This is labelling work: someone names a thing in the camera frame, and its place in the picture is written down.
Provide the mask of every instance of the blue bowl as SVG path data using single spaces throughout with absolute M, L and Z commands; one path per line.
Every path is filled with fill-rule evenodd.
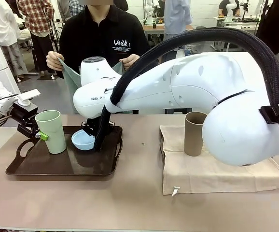
M 95 138 L 87 134 L 85 131 L 79 130 L 72 135 L 72 143 L 78 149 L 82 151 L 88 151 L 93 148 L 93 145 L 95 144 Z

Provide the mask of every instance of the brown table surface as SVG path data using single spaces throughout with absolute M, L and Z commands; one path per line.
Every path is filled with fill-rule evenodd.
M 144 30 L 164 30 L 164 25 L 157 25 L 157 27 L 154 29 L 152 25 L 145 25 L 143 26 Z M 191 25 L 186 26 L 187 30 L 193 30 L 193 27 Z
M 124 147 L 113 178 L 105 182 L 7 176 L 5 169 L 25 140 L 16 133 L 0 150 L 0 228 L 279 232 L 279 190 L 162 195 L 159 126 L 183 125 L 182 115 L 112 120 L 124 129 Z M 64 118 L 65 125 L 82 121 Z

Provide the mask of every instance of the person's left hand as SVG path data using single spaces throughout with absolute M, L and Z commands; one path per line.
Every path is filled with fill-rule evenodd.
M 137 61 L 138 59 L 140 58 L 140 56 L 138 55 L 135 55 L 135 54 L 132 54 L 130 55 L 129 57 L 127 58 L 124 58 L 124 59 L 120 59 L 119 61 L 122 61 L 122 63 L 124 64 L 124 69 L 125 70 L 128 70 L 131 65 Z

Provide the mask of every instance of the light green cup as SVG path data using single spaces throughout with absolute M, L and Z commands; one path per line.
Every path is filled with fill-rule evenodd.
M 36 115 L 35 120 L 51 154 L 63 152 L 66 146 L 61 113 L 56 110 L 44 111 Z

